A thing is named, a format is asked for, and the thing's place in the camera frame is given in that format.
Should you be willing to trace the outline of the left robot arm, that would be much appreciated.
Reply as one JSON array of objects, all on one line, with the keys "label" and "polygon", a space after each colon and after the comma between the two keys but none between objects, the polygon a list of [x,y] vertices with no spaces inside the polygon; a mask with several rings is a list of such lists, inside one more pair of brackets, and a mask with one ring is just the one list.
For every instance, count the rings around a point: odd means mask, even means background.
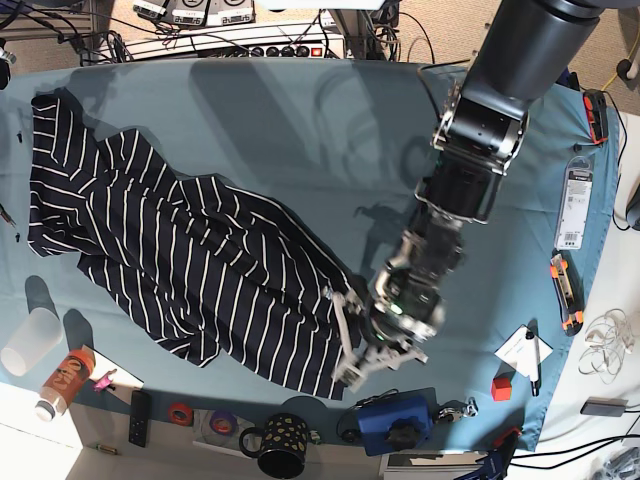
[{"label": "left robot arm", "polygon": [[484,223],[522,146],[531,104],[560,77],[595,29],[607,1],[504,1],[465,79],[436,107],[433,173],[415,189],[416,206],[371,293],[334,293],[342,358],[337,380],[350,387],[371,373],[424,361],[419,343],[444,319],[439,285],[462,257],[461,229]]}]

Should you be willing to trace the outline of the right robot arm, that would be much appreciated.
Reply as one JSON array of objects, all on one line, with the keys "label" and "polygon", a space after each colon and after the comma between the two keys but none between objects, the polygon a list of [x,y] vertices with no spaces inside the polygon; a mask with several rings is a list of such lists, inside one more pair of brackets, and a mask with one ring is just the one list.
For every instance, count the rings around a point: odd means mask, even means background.
[{"label": "right robot arm", "polygon": [[6,49],[6,40],[0,39],[0,90],[4,90],[11,79],[11,66],[16,57]]}]

